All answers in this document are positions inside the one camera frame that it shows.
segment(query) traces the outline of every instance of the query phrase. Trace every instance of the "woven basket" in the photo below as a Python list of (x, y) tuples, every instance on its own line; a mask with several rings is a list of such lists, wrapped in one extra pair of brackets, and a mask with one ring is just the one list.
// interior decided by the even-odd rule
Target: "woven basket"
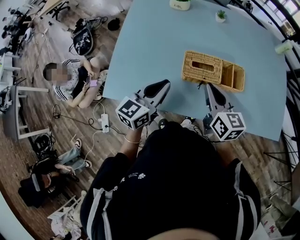
[(186, 51), (181, 74), (185, 81), (219, 84), (230, 92), (244, 90), (245, 71), (242, 67), (204, 53)]
[(245, 71), (239, 65), (223, 60), (220, 87), (230, 92), (242, 92), (245, 85)]
[(186, 51), (181, 74), (182, 79), (189, 82), (220, 84), (222, 60), (204, 53)]

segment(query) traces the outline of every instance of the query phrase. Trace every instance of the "power strip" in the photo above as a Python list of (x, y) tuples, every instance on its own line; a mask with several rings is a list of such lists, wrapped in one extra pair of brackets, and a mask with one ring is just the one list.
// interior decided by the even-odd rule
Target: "power strip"
[(101, 115), (101, 123), (102, 123), (102, 132), (108, 133), (109, 132), (108, 114), (102, 114)]

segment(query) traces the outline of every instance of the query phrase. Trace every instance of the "white pot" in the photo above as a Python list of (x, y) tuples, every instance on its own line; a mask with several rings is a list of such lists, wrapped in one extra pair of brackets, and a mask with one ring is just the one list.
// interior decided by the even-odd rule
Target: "white pot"
[(225, 20), (226, 20), (225, 18), (224, 18), (224, 19), (219, 18), (219, 17), (218, 17), (218, 14), (216, 13), (216, 21), (217, 21), (218, 23), (223, 23)]
[(191, 1), (181, 2), (177, 0), (170, 0), (170, 7), (177, 10), (187, 11), (190, 6), (191, 6)]

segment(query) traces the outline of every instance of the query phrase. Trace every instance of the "phone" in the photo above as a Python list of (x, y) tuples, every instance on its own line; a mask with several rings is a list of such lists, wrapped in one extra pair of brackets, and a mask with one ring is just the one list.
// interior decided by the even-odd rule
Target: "phone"
[(91, 80), (91, 76), (88, 76), (88, 77), (86, 78), (85, 83), (88, 84), (88, 83), (90, 82), (90, 80)]
[(74, 169), (71, 170), (71, 174), (74, 175), (74, 176), (76, 176)]

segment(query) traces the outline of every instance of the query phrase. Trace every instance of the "person's hand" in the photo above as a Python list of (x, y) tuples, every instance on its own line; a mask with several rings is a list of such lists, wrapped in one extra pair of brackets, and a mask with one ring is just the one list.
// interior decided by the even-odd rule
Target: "person's hand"
[(89, 87), (90, 87), (90, 83), (88, 83), (88, 84), (84, 84), (84, 86), (83, 86), (83, 88), (82, 88), (82, 91), (84, 92), (84, 93), (86, 93), (86, 91), (89, 89)]
[(93, 77), (95, 75), (95, 73), (93, 71), (88, 71), (88, 76)]
[(74, 169), (71, 166), (67, 166), (67, 165), (64, 165), (63, 170), (66, 170), (66, 171), (72, 172), (72, 173), (74, 172)]

